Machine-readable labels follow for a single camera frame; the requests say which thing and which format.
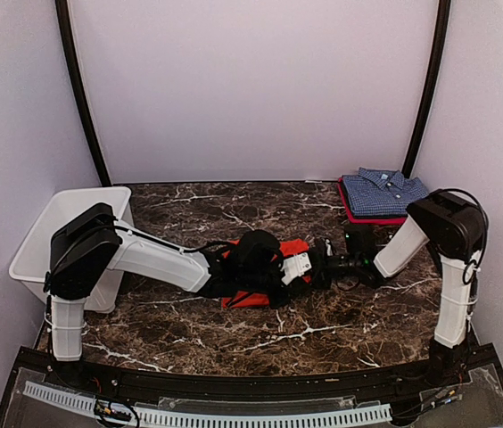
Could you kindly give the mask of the orange garment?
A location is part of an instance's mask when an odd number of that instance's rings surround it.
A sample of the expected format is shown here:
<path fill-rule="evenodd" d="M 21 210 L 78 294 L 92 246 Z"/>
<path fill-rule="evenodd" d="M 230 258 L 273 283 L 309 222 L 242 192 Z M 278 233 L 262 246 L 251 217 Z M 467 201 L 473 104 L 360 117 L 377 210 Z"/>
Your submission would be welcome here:
<path fill-rule="evenodd" d="M 280 244 L 280 250 L 285 259 L 298 256 L 307 252 L 309 245 L 301 239 L 285 241 Z M 223 309 L 260 309 L 272 308 L 278 309 L 285 306 L 290 301 L 290 296 L 284 292 L 281 294 L 269 295 L 265 292 L 238 291 L 233 297 L 224 297 L 221 299 L 221 308 Z"/>

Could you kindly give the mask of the blue checked shirt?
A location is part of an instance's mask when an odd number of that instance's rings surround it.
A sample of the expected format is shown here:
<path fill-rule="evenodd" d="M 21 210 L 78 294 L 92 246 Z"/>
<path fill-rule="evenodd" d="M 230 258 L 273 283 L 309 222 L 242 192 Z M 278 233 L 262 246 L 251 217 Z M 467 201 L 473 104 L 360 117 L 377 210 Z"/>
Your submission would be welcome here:
<path fill-rule="evenodd" d="M 354 218 L 405 218 L 409 204 L 425 198 L 429 190 L 418 178 L 399 170 L 359 168 L 339 180 Z"/>

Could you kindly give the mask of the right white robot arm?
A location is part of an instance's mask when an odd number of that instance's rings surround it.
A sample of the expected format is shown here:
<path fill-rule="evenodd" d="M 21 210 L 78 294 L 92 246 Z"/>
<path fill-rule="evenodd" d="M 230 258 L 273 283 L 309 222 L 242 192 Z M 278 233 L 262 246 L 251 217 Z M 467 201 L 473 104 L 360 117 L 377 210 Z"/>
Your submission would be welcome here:
<path fill-rule="evenodd" d="M 354 277 L 379 288 L 397 276 L 426 247 L 440 265 L 441 303 L 433 342 L 455 349 L 465 342 L 477 302 L 477 272 L 489 236 L 489 218 L 469 192 L 440 188 L 407 206 L 407 217 L 393 238 L 379 251 L 374 245 L 355 245 L 347 254 L 334 254 L 321 242 L 309 252 L 313 284 L 327 286 Z"/>

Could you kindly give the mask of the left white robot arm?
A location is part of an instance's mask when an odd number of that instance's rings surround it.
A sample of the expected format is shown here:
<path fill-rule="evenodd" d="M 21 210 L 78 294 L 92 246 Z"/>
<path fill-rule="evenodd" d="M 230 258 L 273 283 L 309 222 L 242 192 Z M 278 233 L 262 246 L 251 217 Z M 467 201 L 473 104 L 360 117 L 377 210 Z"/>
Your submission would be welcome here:
<path fill-rule="evenodd" d="M 80 360 L 85 301 L 108 270 L 145 276 L 208 299 L 263 295 L 278 309 L 307 284 L 313 267 L 308 249 L 294 243 L 291 253 L 285 253 L 263 230 L 251 230 L 235 242 L 186 248 L 138 231 L 99 202 L 50 239 L 44 291 L 56 372 L 73 389 L 92 381 L 91 367 Z"/>

